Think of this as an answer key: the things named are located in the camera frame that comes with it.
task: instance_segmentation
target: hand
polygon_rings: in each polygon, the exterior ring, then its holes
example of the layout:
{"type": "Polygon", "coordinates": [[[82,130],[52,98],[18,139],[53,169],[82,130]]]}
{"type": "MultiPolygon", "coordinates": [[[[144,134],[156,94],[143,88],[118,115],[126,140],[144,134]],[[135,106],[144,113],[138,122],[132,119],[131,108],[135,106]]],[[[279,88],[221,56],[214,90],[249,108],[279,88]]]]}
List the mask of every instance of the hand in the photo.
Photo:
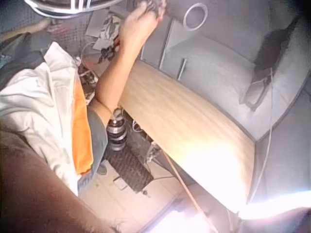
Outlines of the hand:
{"type": "Polygon", "coordinates": [[[125,20],[120,32],[120,52],[133,56],[139,54],[148,37],[163,19],[165,5],[160,9],[157,17],[153,11],[146,12],[147,3],[141,2],[140,7],[134,10],[125,20]]]}

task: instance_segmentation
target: person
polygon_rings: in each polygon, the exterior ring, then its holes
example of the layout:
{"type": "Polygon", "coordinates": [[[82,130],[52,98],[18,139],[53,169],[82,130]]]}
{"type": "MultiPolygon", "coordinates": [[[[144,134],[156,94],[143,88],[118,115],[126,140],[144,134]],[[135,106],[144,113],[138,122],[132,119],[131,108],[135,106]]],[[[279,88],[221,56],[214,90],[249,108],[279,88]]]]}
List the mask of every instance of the person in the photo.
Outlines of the person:
{"type": "MultiPolygon", "coordinates": [[[[91,131],[94,129],[104,131],[104,128],[107,126],[109,119],[118,105],[139,51],[163,18],[164,7],[158,16],[154,12],[147,11],[146,9],[147,4],[143,2],[128,16],[121,28],[119,53],[99,78],[95,97],[87,110],[87,117],[93,119],[93,123],[89,120],[91,131]],[[101,125],[91,127],[91,124],[94,124],[94,122],[101,125]]],[[[17,73],[11,81],[8,81],[3,89],[0,88],[0,231],[2,233],[117,232],[114,227],[99,220],[94,213],[78,199],[76,196],[77,193],[74,192],[75,186],[71,186],[69,183],[65,182],[67,180],[63,179],[69,168],[66,166],[65,168],[68,169],[60,168],[62,164],[58,164],[57,161],[55,161],[55,158],[58,158],[58,152],[70,154],[66,151],[65,146],[64,150],[57,150],[57,148],[55,148],[55,145],[65,145],[67,143],[65,140],[63,142],[54,141],[55,138],[58,138],[57,136],[59,136],[59,138],[66,138],[64,137],[66,133],[65,126],[68,125],[68,122],[63,124],[62,119],[57,119],[59,116],[62,116],[61,114],[52,116],[51,118],[49,118],[49,115],[52,113],[51,109],[58,113],[61,111],[66,113],[66,109],[61,109],[60,103],[66,102],[67,99],[60,98],[61,102],[57,101],[59,98],[58,95],[61,97],[66,96],[68,86],[57,86],[57,89],[52,92],[52,95],[50,95],[49,92],[47,92],[48,95],[46,95],[46,92],[39,88],[42,86],[49,87],[49,83],[41,83],[42,80],[36,77],[40,75],[48,77],[48,82],[51,81],[53,84],[58,84],[62,82],[62,80],[57,79],[57,81],[55,81],[54,75],[57,74],[56,77],[61,77],[64,74],[64,72],[61,72],[64,71],[62,66],[65,66],[65,63],[57,63],[58,60],[69,61],[71,65],[72,63],[68,54],[64,53],[57,45],[52,44],[49,50],[51,50],[52,47],[54,49],[52,50],[53,53],[47,51],[44,55],[45,62],[41,63],[39,66],[36,65],[37,67],[35,69],[23,69],[17,73]],[[54,69],[55,67],[53,68],[55,64],[58,64],[57,69],[54,69]],[[26,91],[25,93],[12,94],[15,88],[21,88],[21,90],[26,91]],[[35,94],[32,95],[27,92],[33,89],[35,89],[35,94]],[[58,103],[58,105],[51,104],[51,100],[58,103]],[[14,108],[12,108],[11,105],[7,105],[7,103],[11,103],[10,101],[15,101],[13,102],[14,108]],[[49,114],[44,115],[45,112],[42,109],[45,109],[49,114]],[[12,116],[12,112],[15,113],[15,121],[13,122],[9,121],[7,117],[12,116]],[[60,126],[53,125],[53,122],[58,124],[59,121],[61,122],[60,126]],[[25,130],[17,130],[20,127],[20,125],[18,125],[20,122],[22,122],[22,125],[27,126],[25,130]],[[57,132],[54,129],[59,129],[60,133],[55,133],[56,136],[53,135],[54,137],[52,137],[51,132],[57,132]],[[40,135],[40,137],[38,137],[36,134],[40,133],[42,133],[43,136],[40,135]],[[50,145],[49,150],[42,146],[44,143],[50,145]],[[44,157],[45,154],[49,154],[51,151],[53,152],[53,158],[48,156],[44,157]]],[[[67,67],[65,69],[66,75],[71,74],[71,68],[72,67],[67,67]]],[[[97,143],[100,143],[102,149],[105,148],[104,144],[106,141],[99,142],[98,140],[100,140],[100,138],[97,138],[97,141],[93,139],[92,133],[93,147],[95,147],[97,143]]],[[[93,172],[98,168],[98,161],[100,161],[101,158],[97,159],[97,161],[95,160],[94,158],[93,163],[96,165],[91,168],[93,172]]],[[[64,159],[64,161],[68,163],[71,162],[68,158],[64,159]]],[[[83,177],[81,179],[87,183],[92,178],[92,175],[93,173],[91,172],[87,175],[87,179],[83,179],[83,177]]]]}

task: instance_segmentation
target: wooden panel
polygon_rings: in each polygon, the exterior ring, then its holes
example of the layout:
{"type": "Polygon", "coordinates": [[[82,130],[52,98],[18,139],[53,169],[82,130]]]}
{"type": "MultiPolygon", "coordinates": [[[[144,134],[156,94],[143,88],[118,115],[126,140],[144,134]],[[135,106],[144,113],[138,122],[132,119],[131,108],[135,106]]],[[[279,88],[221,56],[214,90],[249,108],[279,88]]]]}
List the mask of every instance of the wooden panel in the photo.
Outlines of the wooden panel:
{"type": "Polygon", "coordinates": [[[236,213],[246,204],[254,142],[212,104],[136,62],[121,106],[204,189],[236,213]]]}

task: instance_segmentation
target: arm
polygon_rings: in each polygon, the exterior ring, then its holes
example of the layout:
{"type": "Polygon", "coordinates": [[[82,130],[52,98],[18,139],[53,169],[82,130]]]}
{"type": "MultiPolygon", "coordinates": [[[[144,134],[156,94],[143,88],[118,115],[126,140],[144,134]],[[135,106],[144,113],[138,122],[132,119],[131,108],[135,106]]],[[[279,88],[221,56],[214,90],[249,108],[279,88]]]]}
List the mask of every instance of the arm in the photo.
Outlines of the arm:
{"type": "Polygon", "coordinates": [[[126,81],[136,57],[150,34],[162,20],[154,12],[146,12],[146,3],[133,11],[126,19],[120,32],[120,50],[106,71],[101,75],[90,103],[106,127],[113,111],[117,108],[126,81]]]}

